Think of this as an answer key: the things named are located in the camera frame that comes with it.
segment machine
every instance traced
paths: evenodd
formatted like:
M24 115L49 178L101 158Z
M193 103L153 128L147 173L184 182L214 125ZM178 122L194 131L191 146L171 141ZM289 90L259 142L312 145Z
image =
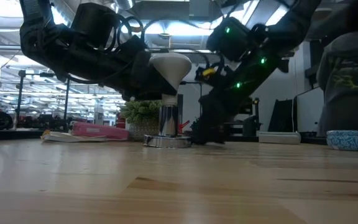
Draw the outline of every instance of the machine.
M207 48L240 64L234 71L225 67L223 61L198 69L197 79L213 89L200 99L203 114L198 131L193 133L194 143L222 142L222 124L237 114L242 102L276 68L288 72L288 61L282 57L303 41L320 2L295 0L276 25L257 24L251 30L233 17L223 19L209 36ZM119 91L125 100L159 100L162 95L177 94L177 89L149 63L151 52L144 43L144 30L150 24L143 27L134 16L123 18L108 7L84 3L79 5L71 27L67 27L53 22L49 0L20 3L24 15L20 30L24 55L51 68L62 81L105 85ZM120 43L122 26L131 34L130 20L139 22L142 35L133 35ZM112 30L113 42L107 47Z

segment blue bowl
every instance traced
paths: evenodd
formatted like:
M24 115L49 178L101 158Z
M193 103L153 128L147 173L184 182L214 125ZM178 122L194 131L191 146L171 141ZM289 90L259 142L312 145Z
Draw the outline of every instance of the blue bowl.
M328 131L327 144L337 150L358 151L358 131Z

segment wooden table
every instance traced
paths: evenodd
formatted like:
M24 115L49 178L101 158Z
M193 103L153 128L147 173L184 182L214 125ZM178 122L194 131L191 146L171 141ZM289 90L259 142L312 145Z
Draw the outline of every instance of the wooden table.
M0 141L0 223L358 223L358 152Z

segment pink box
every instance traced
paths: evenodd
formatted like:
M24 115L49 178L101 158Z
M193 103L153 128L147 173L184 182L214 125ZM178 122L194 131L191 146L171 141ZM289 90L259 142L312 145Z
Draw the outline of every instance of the pink box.
M108 139L120 141L126 141L129 139L129 131L122 128L75 121L71 124L73 126L71 133L73 135L88 137L105 136Z

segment book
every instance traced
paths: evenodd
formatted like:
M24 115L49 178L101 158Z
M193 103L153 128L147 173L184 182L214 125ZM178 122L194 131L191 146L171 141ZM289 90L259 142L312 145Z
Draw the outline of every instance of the book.
M111 139L105 136L86 137L86 136L74 136L68 133L57 133L51 131L45 131L41 136L41 139L48 142L106 142Z

